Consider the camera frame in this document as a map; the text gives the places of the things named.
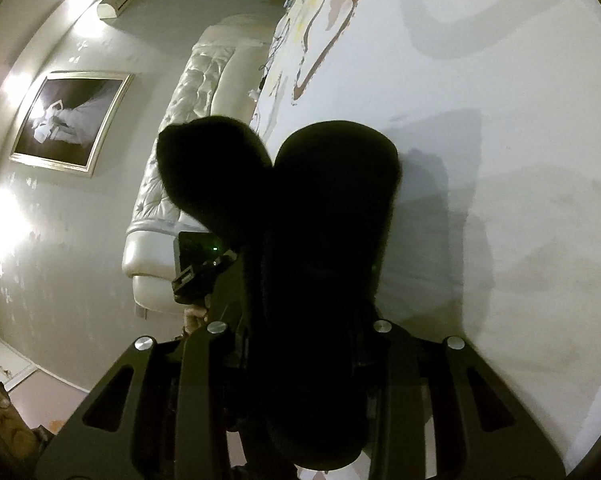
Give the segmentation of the person left hand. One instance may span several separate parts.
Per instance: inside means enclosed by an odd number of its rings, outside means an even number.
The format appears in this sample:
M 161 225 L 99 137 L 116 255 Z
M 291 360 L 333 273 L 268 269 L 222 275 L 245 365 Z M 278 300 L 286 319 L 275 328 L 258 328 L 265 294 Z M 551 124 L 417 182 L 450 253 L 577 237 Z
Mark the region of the person left hand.
M 205 307 L 191 304 L 183 310 L 182 337 L 188 338 L 208 322 L 209 310 Z

